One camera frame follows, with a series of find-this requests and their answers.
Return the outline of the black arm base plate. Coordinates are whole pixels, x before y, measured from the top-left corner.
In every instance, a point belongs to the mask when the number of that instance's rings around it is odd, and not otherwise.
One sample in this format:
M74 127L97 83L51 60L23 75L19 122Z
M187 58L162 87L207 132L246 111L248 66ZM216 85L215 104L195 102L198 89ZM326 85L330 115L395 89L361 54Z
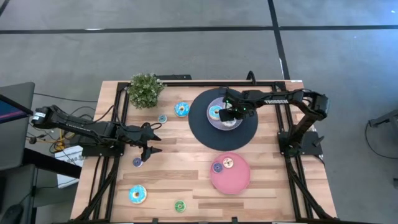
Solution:
M124 144L116 144L113 146L85 146L82 150L84 157L118 157L124 154Z
M280 153L284 156L295 157L295 156L320 156L323 154L321 141L323 136L319 137L315 131L307 131L303 135L303 139L299 144L289 144L289 133L281 132L277 134Z

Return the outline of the grey panel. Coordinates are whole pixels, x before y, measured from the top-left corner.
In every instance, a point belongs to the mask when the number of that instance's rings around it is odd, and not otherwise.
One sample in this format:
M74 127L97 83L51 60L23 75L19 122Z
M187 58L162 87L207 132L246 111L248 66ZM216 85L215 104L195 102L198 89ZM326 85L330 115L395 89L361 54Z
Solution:
M0 87L0 95L31 110L34 88L32 82L3 86ZM28 122L29 117L0 124L0 170L22 164Z

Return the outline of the round black placemat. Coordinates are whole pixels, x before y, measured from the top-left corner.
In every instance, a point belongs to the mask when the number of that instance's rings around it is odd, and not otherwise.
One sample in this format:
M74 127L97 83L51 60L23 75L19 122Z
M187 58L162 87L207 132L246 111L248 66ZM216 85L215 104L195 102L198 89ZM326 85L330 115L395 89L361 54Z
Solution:
M203 145L218 151L233 151L250 142L258 127L258 115L243 119L235 129L223 131L215 128L207 118L209 104L224 97L226 88L214 88L200 93L190 106L188 123L193 135Z

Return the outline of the green plant in black pot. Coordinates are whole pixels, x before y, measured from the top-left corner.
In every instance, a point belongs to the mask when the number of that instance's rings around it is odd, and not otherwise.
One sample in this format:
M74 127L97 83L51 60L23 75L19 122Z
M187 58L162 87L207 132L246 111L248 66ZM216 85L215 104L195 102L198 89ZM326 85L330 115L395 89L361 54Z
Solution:
M154 73L133 75L127 88L129 101L139 110L156 107L158 97L166 86Z

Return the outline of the tilted display screen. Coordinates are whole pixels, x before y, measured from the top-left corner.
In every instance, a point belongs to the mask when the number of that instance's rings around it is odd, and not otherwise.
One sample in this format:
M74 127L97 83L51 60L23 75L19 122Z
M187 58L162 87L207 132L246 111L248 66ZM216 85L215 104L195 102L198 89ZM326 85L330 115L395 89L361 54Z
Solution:
M0 124L32 116L33 112L10 98L0 95Z

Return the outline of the large blue iced donut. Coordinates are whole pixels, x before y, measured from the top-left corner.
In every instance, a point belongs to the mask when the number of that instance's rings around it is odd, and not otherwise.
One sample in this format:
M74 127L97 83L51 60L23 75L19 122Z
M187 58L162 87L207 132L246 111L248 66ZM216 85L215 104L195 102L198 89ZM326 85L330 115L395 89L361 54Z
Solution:
M186 102L179 102L175 105L174 112L178 117L185 117L189 114L190 105Z
M219 120L220 119L220 110L222 110L223 107L220 105L214 105L210 107L208 110L208 115L212 120Z

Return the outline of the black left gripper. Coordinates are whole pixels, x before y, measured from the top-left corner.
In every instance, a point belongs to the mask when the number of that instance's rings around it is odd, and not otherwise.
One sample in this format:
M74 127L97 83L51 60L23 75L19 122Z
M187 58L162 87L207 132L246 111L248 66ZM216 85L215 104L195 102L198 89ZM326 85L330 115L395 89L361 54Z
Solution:
M143 146L147 144L147 141L160 141L161 138L154 134L151 124L145 122L142 126L125 126L124 127L124 143L129 145ZM143 147L141 154L141 161L147 161L152 154L162 152L161 149L157 149L153 146Z

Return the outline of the large turquoise iced donut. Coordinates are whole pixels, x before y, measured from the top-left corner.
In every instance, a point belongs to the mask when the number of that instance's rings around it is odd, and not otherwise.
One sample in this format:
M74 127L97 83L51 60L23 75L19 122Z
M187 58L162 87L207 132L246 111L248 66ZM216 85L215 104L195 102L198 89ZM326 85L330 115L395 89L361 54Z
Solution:
M134 204L141 204L147 198L147 190L142 185L135 185L129 191L129 199Z

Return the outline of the flat black device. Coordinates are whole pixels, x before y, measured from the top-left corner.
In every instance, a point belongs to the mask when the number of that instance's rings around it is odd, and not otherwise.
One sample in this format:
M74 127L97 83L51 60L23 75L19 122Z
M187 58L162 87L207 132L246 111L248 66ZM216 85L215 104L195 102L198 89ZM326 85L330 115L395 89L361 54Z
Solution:
M192 80L191 75L155 75L159 80Z

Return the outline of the purple plate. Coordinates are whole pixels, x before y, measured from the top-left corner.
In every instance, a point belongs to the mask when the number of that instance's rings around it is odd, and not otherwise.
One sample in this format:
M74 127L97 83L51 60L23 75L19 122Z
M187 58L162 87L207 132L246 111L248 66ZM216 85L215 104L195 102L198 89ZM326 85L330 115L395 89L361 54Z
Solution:
M224 126L221 124L222 121L220 121L220 119L219 119L219 120L212 120L212 119L209 117L209 115L208 115L208 110L210 109L210 107L212 107L212 106L214 106L214 105L220 105L220 106L223 107L223 109L230 108L231 105L230 105L230 104L227 104L227 105L226 105L226 104L223 102L223 97L219 97L219 98L214 99L214 100L208 105L208 108L207 108L207 111L206 111L206 115L207 115L207 118L208 118L210 124L211 124L213 127L215 127L216 129L219 129L219 130L222 130L222 131L231 131L231 130L236 129L236 128L242 123L242 120L241 120L241 119L237 119L238 123L237 123L237 125L236 125L235 127L233 127L233 128L226 128L226 127L224 127Z

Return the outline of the pink plate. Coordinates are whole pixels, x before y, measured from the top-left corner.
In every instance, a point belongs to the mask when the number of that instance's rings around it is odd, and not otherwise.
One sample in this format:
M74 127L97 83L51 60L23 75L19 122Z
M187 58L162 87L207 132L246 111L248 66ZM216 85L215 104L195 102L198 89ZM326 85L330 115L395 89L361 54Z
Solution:
M214 173L212 166L219 162L223 165L223 159L230 157L234 161L234 166L226 169L223 166L223 171L219 174ZM226 152L216 157L210 166L209 174L213 186L223 194L237 195L247 188L251 180L251 169L246 160L239 154L233 152Z

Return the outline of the black beam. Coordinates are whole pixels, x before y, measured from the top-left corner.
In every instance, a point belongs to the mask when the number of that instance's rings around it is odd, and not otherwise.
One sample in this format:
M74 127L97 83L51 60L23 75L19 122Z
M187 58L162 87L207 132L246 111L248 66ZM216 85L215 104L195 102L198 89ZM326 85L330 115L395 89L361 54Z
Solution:
M80 166L58 160L54 157L50 157L27 148L24 149L22 163L24 165L32 164L38 169L47 170L76 179L78 179L81 174Z

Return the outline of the white printed paper box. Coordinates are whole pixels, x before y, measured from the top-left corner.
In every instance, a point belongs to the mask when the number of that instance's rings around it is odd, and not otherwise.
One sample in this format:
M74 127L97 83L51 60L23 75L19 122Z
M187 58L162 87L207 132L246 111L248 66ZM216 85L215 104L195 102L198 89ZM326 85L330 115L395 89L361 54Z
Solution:
M85 158L83 157L81 146L68 147L55 153L55 158L66 162L69 166L62 168L62 172L57 174L57 187L63 189L79 182L80 172L77 167L82 168Z

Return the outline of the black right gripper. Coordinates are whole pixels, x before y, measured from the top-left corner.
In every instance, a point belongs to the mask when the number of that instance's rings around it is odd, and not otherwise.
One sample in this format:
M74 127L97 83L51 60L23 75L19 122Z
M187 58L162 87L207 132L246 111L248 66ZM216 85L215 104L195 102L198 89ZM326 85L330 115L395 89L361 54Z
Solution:
M240 110L252 109L252 103L243 98L241 92L233 89L225 89L223 102L231 105L234 119L243 119L243 113ZM219 110L220 121L229 121L229 111L227 109Z

